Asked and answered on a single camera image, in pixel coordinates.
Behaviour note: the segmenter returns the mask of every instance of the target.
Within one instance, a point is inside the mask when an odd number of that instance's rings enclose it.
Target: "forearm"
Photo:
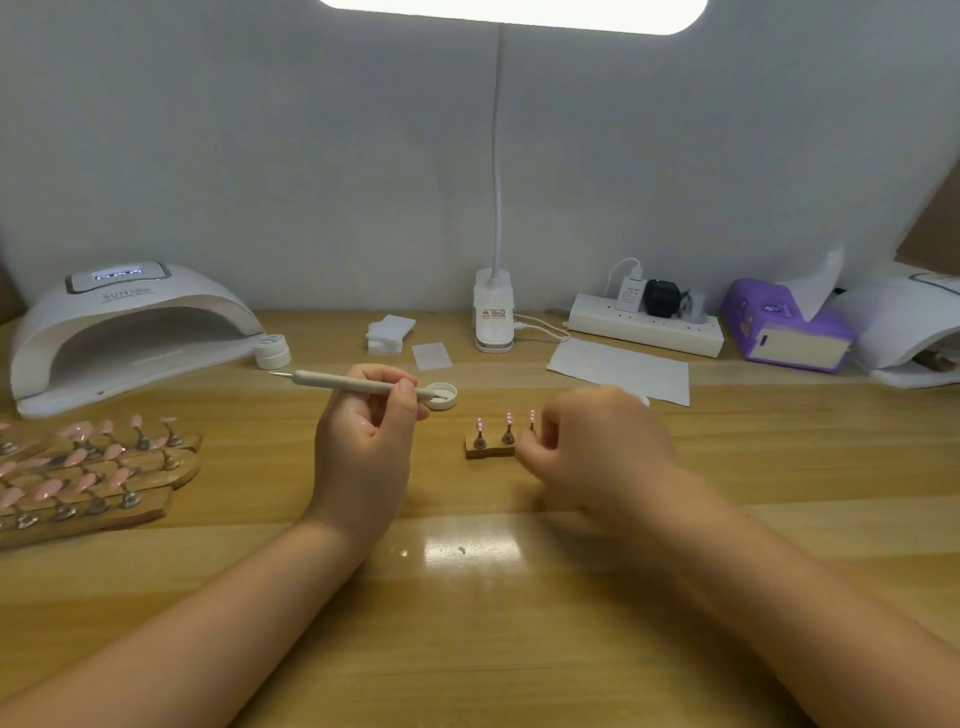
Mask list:
[[[960,656],[691,478],[668,560],[808,714],[830,726],[960,725]]]
[[[173,608],[15,696],[0,707],[0,723],[225,726],[361,560],[329,530],[295,525]]]

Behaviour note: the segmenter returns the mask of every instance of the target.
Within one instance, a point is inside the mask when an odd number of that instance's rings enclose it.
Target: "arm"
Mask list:
[[[683,471],[638,400],[567,393],[542,430],[517,457],[548,494],[655,548],[818,725],[960,725],[960,655]]]
[[[403,499],[414,425],[427,415],[416,381],[391,367],[350,375],[400,384],[387,401],[331,396],[317,425],[314,496],[298,523],[171,609],[14,696],[0,706],[0,724],[213,728],[233,720]]]

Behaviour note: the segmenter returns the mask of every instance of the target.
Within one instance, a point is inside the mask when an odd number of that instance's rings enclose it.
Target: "uv nail lamp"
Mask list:
[[[68,276],[20,322],[10,384],[25,418],[55,415],[250,354],[263,327],[224,286],[146,262]]]
[[[830,304],[857,333],[853,360],[902,389],[960,383],[960,277],[917,273],[878,280]],[[918,354],[936,352],[937,366]]]

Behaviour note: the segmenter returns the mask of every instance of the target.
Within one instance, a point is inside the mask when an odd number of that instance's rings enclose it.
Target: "hand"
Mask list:
[[[389,397],[336,391],[314,441],[313,498],[303,515],[359,549],[362,557],[394,522],[407,489],[414,425],[430,412],[417,379],[394,367],[358,364],[348,376],[394,385]]]
[[[617,387],[570,390],[543,408],[540,439],[521,430],[516,459],[548,499],[621,532],[650,527],[691,477],[677,464],[660,418]]]

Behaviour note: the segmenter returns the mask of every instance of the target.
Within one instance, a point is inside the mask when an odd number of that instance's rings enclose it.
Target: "left hand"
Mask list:
[[[347,376],[394,385],[389,397],[336,391],[317,424],[313,497],[305,522],[336,531],[366,557],[394,522],[410,475],[414,426],[430,411],[417,378],[394,367],[358,364]]]

